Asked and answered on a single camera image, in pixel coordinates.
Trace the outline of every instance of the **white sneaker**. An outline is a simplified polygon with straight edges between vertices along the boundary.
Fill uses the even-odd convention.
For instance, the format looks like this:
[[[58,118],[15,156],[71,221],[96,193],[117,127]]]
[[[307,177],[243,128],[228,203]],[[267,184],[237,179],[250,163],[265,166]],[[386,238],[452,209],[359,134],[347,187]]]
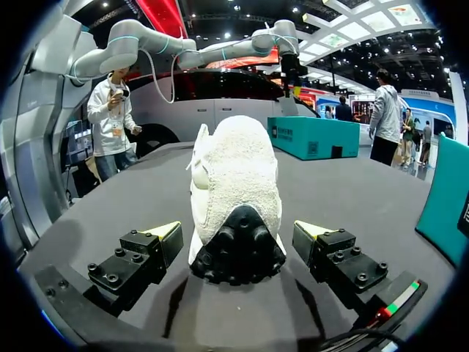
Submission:
[[[277,159],[261,123],[233,116],[212,136],[202,125],[189,167],[192,272],[232,285],[277,274],[285,262]]]

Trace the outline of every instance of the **gray tabletop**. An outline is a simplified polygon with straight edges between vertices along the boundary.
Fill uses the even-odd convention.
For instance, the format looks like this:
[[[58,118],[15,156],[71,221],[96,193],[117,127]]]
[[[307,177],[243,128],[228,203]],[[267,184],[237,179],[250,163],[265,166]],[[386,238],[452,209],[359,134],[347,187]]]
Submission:
[[[343,227],[395,278],[407,270],[429,289],[405,319],[408,336],[438,303],[454,269],[414,227],[430,184],[367,158],[299,161],[277,151],[278,188],[283,202],[281,238],[287,262],[281,273],[257,285],[209,285],[191,276],[188,249],[193,231],[185,167],[191,144],[165,146],[99,186],[64,214],[21,266],[25,275],[48,264],[69,263],[86,276],[88,263],[112,255],[118,238],[182,222],[185,246],[160,285],[151,285],[123,321],[181,342],[252,346],[345,332],[356,314],[344,308],[326,284],[317,284],[292,248],[292,227],[303,220]],[[173,318],[169,307],[178,306]]]

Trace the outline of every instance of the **white car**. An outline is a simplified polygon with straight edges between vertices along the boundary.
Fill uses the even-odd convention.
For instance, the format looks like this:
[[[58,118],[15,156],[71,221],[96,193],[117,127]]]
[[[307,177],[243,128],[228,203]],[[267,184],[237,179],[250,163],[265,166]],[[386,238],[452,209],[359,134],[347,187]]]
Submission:
[[[165,74],[157,78],[161,92],[171,100],[171,77]],[[143,127],[139,136],[129,136],[131,142],[137,142],[138,157],[167,143],[195,141],[202,123],[213,132],[221,120],[247,115],[267,127],[268,117],[285,116],[291,110],[286,109],[288,103],[280,102],[284,92],[279,85],[243,70],[176,72],[173,104],[158,94],[152,75],[132,79],[128,86],[133,119]],[[298,116],[320,117],[297,98],[290,103],[298,109]]]

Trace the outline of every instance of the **black pants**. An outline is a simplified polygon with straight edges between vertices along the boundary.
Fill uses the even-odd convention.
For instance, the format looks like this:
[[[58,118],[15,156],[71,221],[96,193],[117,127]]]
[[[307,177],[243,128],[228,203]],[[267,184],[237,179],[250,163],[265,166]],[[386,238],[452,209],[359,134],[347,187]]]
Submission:
[[[381,137],[375,137],[370,158],[391,166],[396,149],[397,143],[388,141]]]
[[[420,162],[421,163],[428,163],[428,158],[430,156],[430,147],[432,145],[430,143],[424,143],[424,146],[422,147],[422,154],[420,155]]]

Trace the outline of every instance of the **black rubber toe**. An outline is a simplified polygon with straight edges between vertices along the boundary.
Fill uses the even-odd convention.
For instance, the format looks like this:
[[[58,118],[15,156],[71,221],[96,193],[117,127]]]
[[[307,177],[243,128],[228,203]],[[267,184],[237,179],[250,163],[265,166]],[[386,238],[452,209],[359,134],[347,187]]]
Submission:
[[[274,276],[285,255],[260,215],[249,205],[233,210],[191,265],[194,275],[218,284],[257,283]]]

